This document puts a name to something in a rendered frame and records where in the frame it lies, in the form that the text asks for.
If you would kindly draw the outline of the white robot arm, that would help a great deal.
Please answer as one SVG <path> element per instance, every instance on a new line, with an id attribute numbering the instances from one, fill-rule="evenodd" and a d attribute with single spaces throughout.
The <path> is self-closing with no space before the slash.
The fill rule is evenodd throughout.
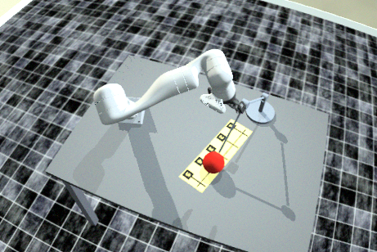
<path id="1" fill-rule="evenodd" d="M 170 97 L 197 88 L 198 74 L 201 70 L 206 74 L 212 93 L 202 95 L 200 101 L 223 114 L 226 108 L 222 102 L 233 98 L 235 85 L 223 52 L 209 50 L 189 64 L 162 74 L 134 104 L 126 98 L 123 88 L 118 84 L 107 84 L 97 89 L 93 99 L 101 122 L 110 125 L 134 119 L 138 113 Z"/>

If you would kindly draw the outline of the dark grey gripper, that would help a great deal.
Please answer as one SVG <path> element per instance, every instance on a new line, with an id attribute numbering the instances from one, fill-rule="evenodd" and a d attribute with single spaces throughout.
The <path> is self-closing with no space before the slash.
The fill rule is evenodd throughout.
<path id="1" fill-rule="evenodd" d="M 208 93 L 211 94 L 212 93 L 212 89 L 211 87 L 209 86 L 208 87 Z M 235 109 L 236 110 L 236 113 L 237 114 L 243 114 L 246 110 L 246 106 L 244 104 L 243 101 L 239 102 L 237 99 L 236 99 L 236 92 L 235 92 L 235 95 L 233 96 L 232 99 L 228 100 L 228 101 L 223 101 L 223 104 L 227 104 L 229 105 L 232 109 Z M 233 105 L 233 106 L 232 106 Z M 237 108 L 236 108 L 237 106 Z M 239 110 L 238 110 L 239 109 Z"/>

